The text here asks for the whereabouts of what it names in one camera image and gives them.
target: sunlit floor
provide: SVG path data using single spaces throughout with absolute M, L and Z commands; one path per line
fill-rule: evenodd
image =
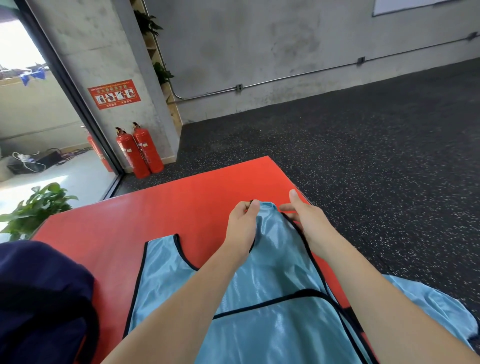
M 100 201 L 114 178 L 115 173 L 108 172 L 95 151 L 90 150 L 42 173 L 19 174 L 0 182 L 0 214 L 15 210 L 20 201 L 28 199 L 33 193 L 32 187 L 43 187 L 52 182 L 66 188 L 67 194 L 78 197 L 78 201 L 69 201 L 72 207 L 93 204 Z M 0 230 L 6 224 L 0 222 Z M 8 238 L 8 234 L 0 234 L 0 242 L 7 241 Z

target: white cable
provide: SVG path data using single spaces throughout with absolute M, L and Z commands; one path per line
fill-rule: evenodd
M 12 157 L 21 161 L 24 164 L 24 167 L 27 168 L 28 170 L 31 170 L 32 172 L 35 172 L 35 173 L 41 173 L 47 169 L 47 166 L 43 163 L 38 163 L 30 160 L 31 156 L 36 156 L 37 154 L 40 154 L 40 152 L 36 152 L 35 154 L 20 154 L 18 152 L 13 152 Z M 40 166 L 43 166 L 43 170 L 33 170 L 29 166 L 27 166 L 27 163 L 39 164 Z

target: green plant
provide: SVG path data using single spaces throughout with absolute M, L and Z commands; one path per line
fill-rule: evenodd
M 155 64 L 153 65 L 153 68 L 155 70 L 155 73 L 156 73 L 156 76 L 158 78 L 158 82 L 160 82 L 160 84 L 164 84 L 166 82 L 168 82 L 168 80 L 170 78 L 173 78 L 175 77 L 174 75 L 171 74 L 170 71 L 166 70 L 161 64 L 160 62 L 155 62 Z
M 8 221 L 8 225 L 0 232 L 10 234 L 10 241 L 29 239 L 35 230 L 49 216 L 71 210 L 68 200 L 78 200 L 77 196 L 66 196 L 65 188 L 60 188 L 56 182 L 44 188 L 32 188 L 34 192 L 24 204 L 20 201 L 17 208 L 10 214 L 0 215 L 0 222 Z
M 135 18 L 137 18 L 137 23 L 142 34 L 147 34 L 148 32 L 158 35 L 157 30 L 163 30 L 163 28 L 157 25 L 152 19 L 156 19 L 153 15 L 147 15 L 144 12 L 139 12 L 138 10 L 133 11 L 135 13 Z

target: red fire extinguisher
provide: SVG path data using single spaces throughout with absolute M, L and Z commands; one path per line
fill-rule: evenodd
M 133 137 L 135 138 L 138 148 L 140 149 L 151 172 L 159 173 L 163 171 L 164 166 L 162 159 L 155 149 L 155 145 L 153 144 L 152 137 L 150 136 L 148 130 L 142 128 L 140 125 L 134 122 Z
M 140 150 L 137 147 L 137 143 L 131 134 L 127 134 L 122 128 L 117 129 L 117 143 L 124 156 L 126 157 L 128 163 L 133 168 L 133 173 L 137 178 L 144 178 L 150 175 L 147 164 L 140 153 Z
M 96 155 L 98 155 L 98 157 L 100 158 L 100 160 L 102 161 L 103 165 L 105 166 L 105 168 L 107 169 L 107 171 L 109 172 L 113 172 L 112 170 L 112 167 L 110 167 L 107 159 L 105 158 L 105 156 L 103 155 L 102 153 L 102 150 L 96 146 L 95 144 L 95 141 L 93 140 L 92 136 L 90 135 L 90 133 L 88 133 L 88 136 L 87 136 L 87 141 L 90 143 L 90 145 L 92 146 L 93 150 L 95 151 Z

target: red table surface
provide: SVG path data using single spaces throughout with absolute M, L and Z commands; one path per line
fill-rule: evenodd
M 34 239 L 84 265 L 96 279 L 100 339 L 94 363 L 122 339 L 146 241 L 178 233 L 187 258 L 201 267 L 222 244 L 239 201 L 279 206 L 292 188 L 270 157 L 262 157 L 51 216 Z M 349 306 L 330 267 L 316 260 L 340 304 Z

